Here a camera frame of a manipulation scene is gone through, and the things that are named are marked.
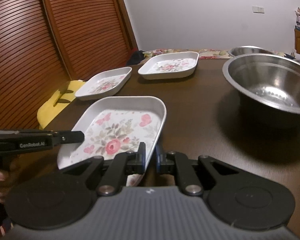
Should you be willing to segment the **person's left hand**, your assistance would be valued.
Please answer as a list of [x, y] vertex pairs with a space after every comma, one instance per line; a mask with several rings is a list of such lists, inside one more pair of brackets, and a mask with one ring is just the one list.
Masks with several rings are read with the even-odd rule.
[[0, 170], [0, 204], [4, 204], [6, 196], [12, 187], [10, 173]]

